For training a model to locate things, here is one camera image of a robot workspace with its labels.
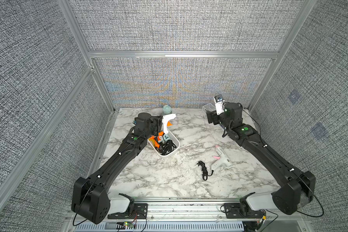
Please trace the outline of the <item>white orange glue gun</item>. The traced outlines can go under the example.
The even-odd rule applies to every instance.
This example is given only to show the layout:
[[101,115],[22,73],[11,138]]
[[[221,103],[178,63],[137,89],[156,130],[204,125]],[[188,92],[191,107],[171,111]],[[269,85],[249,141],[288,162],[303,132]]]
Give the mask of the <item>white orange glue gun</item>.
[[179,116],[180,114],[168,114],[168,115],[164,115],[162,117],[162,125],[163,125],[163,132],[164,134],[168,134],[168,122],[170,120],[173,120],[175,119],[177,116]]

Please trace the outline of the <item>white storage box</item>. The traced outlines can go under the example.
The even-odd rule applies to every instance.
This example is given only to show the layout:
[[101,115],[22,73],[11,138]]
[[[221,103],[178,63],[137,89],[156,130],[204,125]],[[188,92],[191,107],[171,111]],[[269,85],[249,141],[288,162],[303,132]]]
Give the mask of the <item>white storage box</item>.
[[[158,135],[164,135],[164,132],[161,131],[158,133]],[[164,143],[159,149],[155,149],[153,147],[153,145],[149,142],[148,140],[148,143],[153,147],[153,149],[155,150],[155,152],[160,156],[160,157],[163,157],[163,158],[167,158],[171,155],[174,155],[178,152],[179,150],[179,147],[180,147],[180,142],[179,140],[169,131],[168,132],[171,140],[170,141],[167,141],[166,143]]]

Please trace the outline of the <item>white pink glue gun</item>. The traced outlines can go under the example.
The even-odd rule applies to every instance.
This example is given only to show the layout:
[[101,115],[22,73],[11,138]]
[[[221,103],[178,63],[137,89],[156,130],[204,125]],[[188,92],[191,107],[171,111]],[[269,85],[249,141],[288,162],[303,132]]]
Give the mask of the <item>white pink glue gun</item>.
[[216,159],[216,161],[211,165],[211,170],[215,171],[222,165],[225,165],[226,167],[231,167],[232,162],[230,161],[230,158],[225,153],[223,148],[218,145],[216,145],[215,148],[216,148],[217,155],[214,156],[214,158]]

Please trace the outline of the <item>mint green glue gun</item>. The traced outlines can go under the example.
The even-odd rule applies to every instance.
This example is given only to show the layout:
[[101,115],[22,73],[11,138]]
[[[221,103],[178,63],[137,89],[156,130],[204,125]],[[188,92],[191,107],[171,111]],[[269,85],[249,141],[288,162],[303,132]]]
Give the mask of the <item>mint green glue gun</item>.
[[167,134],[164,134],[162,137],[162,141],[163,142],[167,142],[167,141],[170,141],[171,140],[171,138],[170,138],[170,136],[169,136],[169,134],[167,133]]

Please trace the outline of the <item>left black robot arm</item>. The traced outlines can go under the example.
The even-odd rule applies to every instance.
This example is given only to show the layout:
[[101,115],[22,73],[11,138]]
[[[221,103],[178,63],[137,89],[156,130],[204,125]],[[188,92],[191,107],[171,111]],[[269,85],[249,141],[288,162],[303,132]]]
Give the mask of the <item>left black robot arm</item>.
[[114,155],[89,177],[80,177],[73,186],[71,210],[86,220],[99,224],[107,216],[111,201],[108,191],[123,171],[148,144],[148,139],[161,132],[162,116],[140,113],[135,125]]

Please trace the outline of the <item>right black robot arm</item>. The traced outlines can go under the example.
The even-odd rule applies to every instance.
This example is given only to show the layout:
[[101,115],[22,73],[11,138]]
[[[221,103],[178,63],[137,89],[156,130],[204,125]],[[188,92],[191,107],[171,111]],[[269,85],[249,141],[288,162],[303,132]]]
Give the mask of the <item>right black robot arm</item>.
[[261,210],[275,210],[292,215],[311,203],[315,197],[316,177],[310,172],[302,172],[275,150],[251,125],[243,122],[243,106],[240,103],[219,102],[217,106],[204,107],[210,124],[220,125],[223,137],[229,137],[240,147],[251,153],[274,177],[279,188],[265,193],[250,193],[240,199],[239,212],[246,217]]

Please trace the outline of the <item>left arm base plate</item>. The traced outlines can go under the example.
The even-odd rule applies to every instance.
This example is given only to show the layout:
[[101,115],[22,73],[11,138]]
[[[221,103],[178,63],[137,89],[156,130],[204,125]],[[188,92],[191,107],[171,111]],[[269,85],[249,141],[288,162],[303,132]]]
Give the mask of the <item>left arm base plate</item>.
[[148,214],[148,204],[137,204],[134,203],[129,206],[128,209],[123,213],[112,213],[108,214],[108,219],[146,219]]

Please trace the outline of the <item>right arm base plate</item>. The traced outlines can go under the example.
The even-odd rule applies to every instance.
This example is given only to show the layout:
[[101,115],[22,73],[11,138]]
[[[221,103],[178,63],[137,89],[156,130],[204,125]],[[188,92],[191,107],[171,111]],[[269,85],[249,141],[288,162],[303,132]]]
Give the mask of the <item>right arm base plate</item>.
[[225,203],[223,206],[227,219],[261,219],[265,215],[264,211],[253,211],[243,203]]

